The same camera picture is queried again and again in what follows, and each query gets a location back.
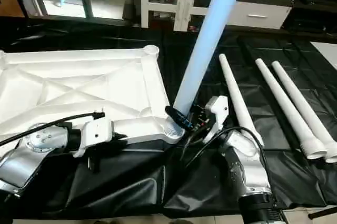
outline black tarp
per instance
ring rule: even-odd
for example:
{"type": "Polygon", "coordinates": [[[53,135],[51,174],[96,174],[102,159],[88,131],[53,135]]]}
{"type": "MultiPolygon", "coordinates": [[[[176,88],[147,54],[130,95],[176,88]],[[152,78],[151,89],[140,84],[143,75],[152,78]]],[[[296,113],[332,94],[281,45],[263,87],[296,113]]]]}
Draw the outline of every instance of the black tarp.
{"type": "MultiPolygon", "coordinates": [[[[171,104],[179,88],[196,34],[131,27],[3,18],[0,49],[10,52],[159,47],[158,63],[171,104]]],[[[254,64],[279,60],[328,131],[337,139],[337,73],[308,42],[247,37],[226,32],[207,69],[196,103],[228,95],[218,55],[225,53],[265,142],[271,184],[282,209],[337,204],[337,165],[309,161],[254,64]]],[[[237,125],[230,104],[226,126],[237,125]]],[[[85,219],[163,213],[172,218],[238,213],[227,166],[210,148],[188,171],[181,171],[179,147],[161,140],[128,146],[104,157],[101,172],[85,158],[50,158],[20,199],[6,206],[12,218],[85,219]]],[[[195,149],[187,152],[190,157],[195,149]]]]}

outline cabinet drawer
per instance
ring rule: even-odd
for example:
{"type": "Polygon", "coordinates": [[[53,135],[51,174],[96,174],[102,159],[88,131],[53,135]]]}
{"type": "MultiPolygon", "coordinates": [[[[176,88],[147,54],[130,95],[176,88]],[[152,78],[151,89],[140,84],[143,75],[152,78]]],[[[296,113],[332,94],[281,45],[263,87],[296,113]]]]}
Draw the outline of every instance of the cabinet drawer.
{"type": "Polygon", "coordinates": [[[291,7],[236,2],[229,25],[279,29],[291,7]]]}

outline white plastic pipe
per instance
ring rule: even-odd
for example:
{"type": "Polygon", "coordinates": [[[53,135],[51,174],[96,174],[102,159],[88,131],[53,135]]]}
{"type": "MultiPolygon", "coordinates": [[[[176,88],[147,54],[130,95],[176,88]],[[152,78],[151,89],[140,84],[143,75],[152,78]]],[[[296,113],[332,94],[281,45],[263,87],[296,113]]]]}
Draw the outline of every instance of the white plastic pipe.
{"type": "MultiPolygon", "coordinates": [[[[262,137],[255,129],[253,120],[248,112],[247,106],[243,100],[239,87],[237,86],[237,83],[235,81],[234,75],[232,73],[231,67],[227,61],[225,54],[220,54],[219,60],[220,60],[223,74],[226,79],[228,91],[230,92],[230,96],[231,96],[231,100],[234,106],[236,117],[237,117],[237,120],[239,121],[239,125],[252,131],[258,138],[261,145],[264,146],[262,137]]],[[[251,136],[245,131],[243,131],[242,134],[251,138],[251,136]]]]}
{"type": "Polygon", "coordinates": [[[174,108],[187,115],[236,0],[211,0],[180,85],[174,108]]]}
{"type": "Polygon", "coordinates": [[[286,115],[288,121],[290,122],[292,128],[294,129],[297,137],[299,138],[301,144],[301,149],[307,159],[317,159],[326,155],[326,148],[321,141],[319,141],[311,129],[306,124],[300,113],[297,111],[295,106],[292,104],[287,94],[283,91],[280,84],[274,78],[272,73],[266,67],[262,59],[257,59],[255,61],[258,68],[260,69],[265,81],[269,85],[272,93],[274,94],[277,102],[282,108],[284,114],[286,115]]]}
{"type": "Polygon", "coordinates": [[[296,108],[303,116],[314,135],[325,145],[327,150],[325,161],[337,162],[337,142],[329,134],[317,114],[314,112],[302,93],[298,90],[294,82],[285,72],[281,64],[277,61],[274,61],[272,66],[286,91],[290,95],[292,101],[295,103],[296,108]]]}

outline white panel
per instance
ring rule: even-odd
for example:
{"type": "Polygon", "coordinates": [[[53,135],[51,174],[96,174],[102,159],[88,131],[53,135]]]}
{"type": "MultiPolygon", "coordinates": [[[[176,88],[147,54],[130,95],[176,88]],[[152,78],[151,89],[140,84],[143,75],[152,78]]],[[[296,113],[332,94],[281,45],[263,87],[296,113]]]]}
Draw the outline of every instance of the white panel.
{"type": "Polygon", "coordinates": [[[192,7],[191,15],[206,15],[207,10],[208,10],[207,7],[192,7]]]}
{"type": "Polygon", "coordinates": [[[337,44],[311,43],[337,69],[337,44]]]}
{"type": "Polygon", "coordinates": [[[258,28],[279,29],[291,7],[236,2],[228,24],[258,28]]]}
{"type": "MultiPolygon", "coordinates": [[[[116,123],[116,131],[121,125],[123,132],[134,136],[129,142],[166,139],[162,125],[169,102],[156,61],[158,53],[151,45],[142,49],[4,53],[0,139],[35,123],[93,111],[105,111],[116,123]],[[118,123],[130,119],[129,123],[118,123]]],[[[91,119],[73,123],[78,126],[91,119]]]]}
{"type": "Polygon", "coordinates": [[[148,10],[175,13],[177,11],[177,5],[149,2],[148,10]]]}
{"type": "Polygon", "coordinates": [[[183,11],[183,16],[182,16],[182,21],[181,21],[181,28],[180,28],[181,31],[187,31],[187,28],[189,27],[190,15],[194,15],[193,10],[195,9],[195,7],[192,7],[193,3],[194,3],[194,0],[185,1],[184,11],[183,11]]]}

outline robotic arm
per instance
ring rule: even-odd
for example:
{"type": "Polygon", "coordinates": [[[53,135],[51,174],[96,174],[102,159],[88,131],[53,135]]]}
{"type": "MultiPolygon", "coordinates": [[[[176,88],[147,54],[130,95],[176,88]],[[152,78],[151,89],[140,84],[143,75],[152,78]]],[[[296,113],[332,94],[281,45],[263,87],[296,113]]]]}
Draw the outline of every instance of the robotic arm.
{"type": "Polygon", "coordinates": [[[114,132],[113,123],[104,113],[98,114],[101,114],[100,118],[87,122],[81,129],[72,128],[71,123],[31,127],[28,131],[43,129],[22,137],[16,147],[0,160],[0,190],[20,197],[43,160],[56,149],[81,157],[92,146],[126,137],[114,132]]]}
{"type": "Polygon", "coordinates": [[[244,223],[285,223],[282,212],[275,208],[267,162],[257,137],[243,127],[223,129],[223,123],[228,116],[228,101],[225,96],[213,96],[205,106],[205,113],[208,115],[207,121],[211,129],[203,139],[203,148],[210,144],[210,141],[220,137],[222,132],[229,131],[223,138],[219,152],[228,163],[244,223]],[[247,131],[252,137],[247,137],[235,129],[247,131]]]}

